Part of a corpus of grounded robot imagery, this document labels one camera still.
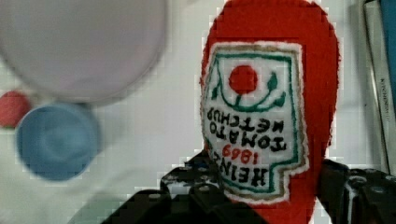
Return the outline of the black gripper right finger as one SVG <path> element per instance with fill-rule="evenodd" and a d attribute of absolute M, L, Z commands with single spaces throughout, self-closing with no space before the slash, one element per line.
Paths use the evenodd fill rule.
<path fill-rule="evenodd" d="M 324 160 L 318 199 L 332 224 L 396 224 L 396 177 Z"/>

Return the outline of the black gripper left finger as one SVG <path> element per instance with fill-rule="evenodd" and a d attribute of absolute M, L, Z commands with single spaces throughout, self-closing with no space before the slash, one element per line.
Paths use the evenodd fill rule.
<path fill-rule="evenodd" d="M 138 191 L 101 224 L 268 223 L 225 196 L 216 165 L 202 151 L 162 177 L 158 189 Z"/>

